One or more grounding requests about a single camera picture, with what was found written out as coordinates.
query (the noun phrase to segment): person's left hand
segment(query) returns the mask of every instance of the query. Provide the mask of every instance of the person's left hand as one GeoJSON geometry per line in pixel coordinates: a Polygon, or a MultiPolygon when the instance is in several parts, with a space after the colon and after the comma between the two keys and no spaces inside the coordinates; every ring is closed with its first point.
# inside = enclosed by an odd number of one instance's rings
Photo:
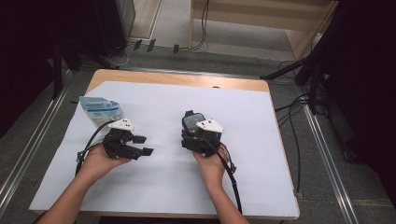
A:
{"type": "Polygon", "coordinates": [[[110,170],[128,161],[130,160],[124,158],[109,158],[101,144],[90,149],[78,175],[83,175],[86,180],[90,180],[94,184],[110,170]]]}

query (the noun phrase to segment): white paper sheet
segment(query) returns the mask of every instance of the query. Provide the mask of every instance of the white paper sheet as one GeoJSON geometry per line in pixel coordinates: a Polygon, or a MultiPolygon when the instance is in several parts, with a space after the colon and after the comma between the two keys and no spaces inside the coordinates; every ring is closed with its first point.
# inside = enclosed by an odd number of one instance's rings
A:
{"type": "MultiPolygon", "coordinates": [[[[118,102],[134,124],[134,134],[148,139],[150,157],[141,157],[99,180],[81,211],[215,215],[197,163],[183,148],[181,119],[187,110],[215,119],[237,167],[245,216],[298,217],[289,167],[269,92],[237,91],[161,84],[108,81],[87,96],[118,102]]],[[[74,177],[77,153],[95,128],[80,105],[70,121],[31,210],[48,210],[74,177]]],[[[235,202],[230,178],[223,178],[235,202]]]]}

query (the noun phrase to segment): hand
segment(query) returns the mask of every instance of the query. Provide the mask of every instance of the hand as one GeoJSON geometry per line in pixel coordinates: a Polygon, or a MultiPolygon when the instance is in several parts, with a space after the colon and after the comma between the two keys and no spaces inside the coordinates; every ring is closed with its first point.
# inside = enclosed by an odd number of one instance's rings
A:
{"type": "Polygon", "coordinates": [[[93,147],[82,163],[78,176],[82,175],[85,179],[90,180],[94,184],[98,179],[102,178],[113,168],[122,165],[130,160],[124,158],[109,158],[104,146],[101,144],[93,147]]]}
{"type": "MultiPolygon", "coordinates": [[[[226,149],[224,145],[220,145],[219,154],[228,162],[226,157],[226,149]]],[[[213,154],[210,157],[205,157],[197,152],[192,152],[194,158],[199,164],[201,178],[204,181],[205,187],[208,188],[222,188],[222,178],[224,175],[224,166],[218,155],[213,154]]]]}

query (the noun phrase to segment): table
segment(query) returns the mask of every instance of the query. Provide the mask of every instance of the table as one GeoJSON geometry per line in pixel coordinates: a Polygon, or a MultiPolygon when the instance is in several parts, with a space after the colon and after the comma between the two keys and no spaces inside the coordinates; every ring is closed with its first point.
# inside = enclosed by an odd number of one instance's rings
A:
{"type": "MultiPolygon", "coordinates": [[[[191,0],[190,48],[193,20],[202,18],[205,3],[191,0]]],[[[316,35],[325,31],[336,5],[329,0],[210,0],[207,19],[284,29],[299,60],[316,35]]]]}
{"type": "MultiPolygon", "coordinates": [[[[299,216],[268,85],[261,80],[204,75],[115,70],[98,70],[94,74],[86,95],[120,103],[125,116],[134,123],[134,134],[148,138],[137,147],[154,147],[154,151],[150,157],[117,167],[99,180],[85,197],[81,213],[215,217],[196,161],[180,144],[181,119],[186,110],[193,109],[207,119],[216,119],[226,129],[221,140],[238,167],[234,176],[244,215],[276,219],[299,216]]],[[[31,210],[43,212],[56,201],[73,179],[77,152],[94,130],[78,105],[31,210]]],[[[227,175],[223,185],[235,203],[227,175]]]]}

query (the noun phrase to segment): person's right hand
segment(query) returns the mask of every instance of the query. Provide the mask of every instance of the person's right hand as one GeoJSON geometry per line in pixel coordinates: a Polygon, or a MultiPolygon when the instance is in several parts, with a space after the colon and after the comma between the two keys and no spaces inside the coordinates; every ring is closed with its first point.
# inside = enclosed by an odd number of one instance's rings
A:
{"type": "MultiPolygon", "coordinates": [[[[228,162],[226,153],[225,147],[221,145],[219,148],[219,154],[228,162]]],[[[192,154],[199,164],[201,178],[204,181],[205,187],[207,189],[222,187],[224,166],[221,163],[219,156],[213,154],[210,157],[205,157],[197,152],[192,152],[192,154]]]]}

